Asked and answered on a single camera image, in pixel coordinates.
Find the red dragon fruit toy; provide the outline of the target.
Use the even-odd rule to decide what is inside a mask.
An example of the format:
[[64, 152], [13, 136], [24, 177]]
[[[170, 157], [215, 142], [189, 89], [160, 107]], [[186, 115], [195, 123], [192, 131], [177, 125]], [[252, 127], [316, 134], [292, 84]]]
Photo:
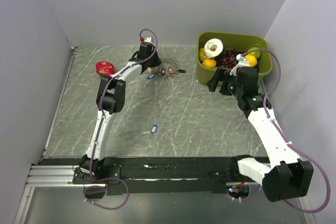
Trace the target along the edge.
[[116, 73], [114, 65], [108, 61], [99, 61], [96, 63], [96, 72], [100, 77], [111, 76]]

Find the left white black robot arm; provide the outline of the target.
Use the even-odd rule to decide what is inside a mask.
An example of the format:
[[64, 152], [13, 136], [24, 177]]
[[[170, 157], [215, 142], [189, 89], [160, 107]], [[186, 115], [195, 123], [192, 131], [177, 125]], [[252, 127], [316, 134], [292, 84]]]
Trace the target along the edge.
[[90, 182], [98, 183], [104, 179], [103, 165], [107, 140], [117, 114], [124, 107], [127, 84], [147, 68], [157, 67], [161, 63], [156, 46], [145, 41], [140, 43], [139, 50], [133, 54], [125, 67], [111, 76], [101, 77], [96, 98], [96, 126], [89, 147], [79, 163], [81, 173], [85, 174]]

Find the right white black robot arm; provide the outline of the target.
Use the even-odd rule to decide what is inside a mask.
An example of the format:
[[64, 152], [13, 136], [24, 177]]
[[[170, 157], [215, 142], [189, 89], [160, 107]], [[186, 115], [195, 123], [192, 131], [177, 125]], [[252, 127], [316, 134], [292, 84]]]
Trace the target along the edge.
[[271, 202], [306, 196], [313, 166], [303, 161], [276, 129], [272, 106], [259, 92], [257, 69], [240, 67], [236, 75], [231, 75], [228, 70], [218, 68], [206, 85], [210, 92], [215, 92], [219, 83], [222, 95], [236, 98], [238, 107], [261, 139], [270, 163], [267, 166], [250, 155], [235, 156], [229, 169], [230, 177], [235, 181], [248, 177], [257, 182]]

